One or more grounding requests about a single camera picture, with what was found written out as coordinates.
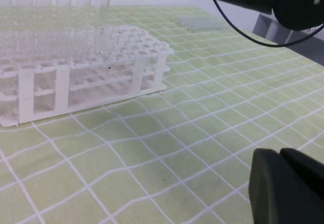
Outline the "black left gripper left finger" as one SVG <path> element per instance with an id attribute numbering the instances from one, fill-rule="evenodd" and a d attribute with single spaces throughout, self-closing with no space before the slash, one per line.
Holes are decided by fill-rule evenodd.
<path id="1" fill-rule="evenodd" d="M 249 198 L 254 223 L 323 223 L 323 183 L 306 183 L 274 150 L 254 150 Z"/>

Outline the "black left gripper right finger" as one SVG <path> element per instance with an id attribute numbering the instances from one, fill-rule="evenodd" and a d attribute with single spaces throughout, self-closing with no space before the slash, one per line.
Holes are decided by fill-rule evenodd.
<path id="1" fill-rule="evenodd" d="M 282 148 L 279 154 L 306 183 L 323 183 L 323 164 L 293 148 Z"/>

